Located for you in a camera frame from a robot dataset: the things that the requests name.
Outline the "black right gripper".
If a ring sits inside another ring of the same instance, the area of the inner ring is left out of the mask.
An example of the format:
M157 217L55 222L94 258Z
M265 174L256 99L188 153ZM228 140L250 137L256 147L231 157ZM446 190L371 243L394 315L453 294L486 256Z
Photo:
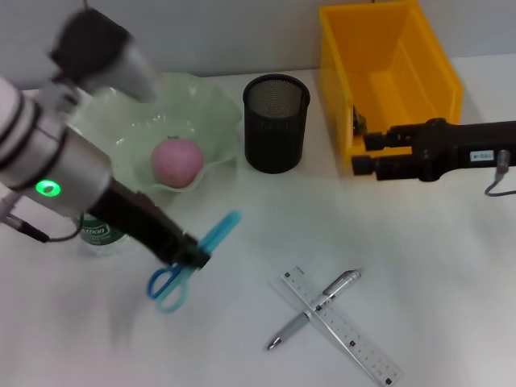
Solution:
M507 169L515 165L514 121L455 125L444 119L432 119L423 126L399 125L386 133L368 133L364 146L367 151L380 151L411 147L413 140L414 157L353 156L353 174L375 174L378 181L432 182L457 169Z

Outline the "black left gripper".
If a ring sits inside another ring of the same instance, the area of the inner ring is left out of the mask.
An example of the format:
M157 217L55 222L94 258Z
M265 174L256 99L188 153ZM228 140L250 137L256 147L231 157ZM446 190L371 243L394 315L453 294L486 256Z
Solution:
M150 198L125 185L109 185L89 213L136 239L163 263L203 268L211 258Z

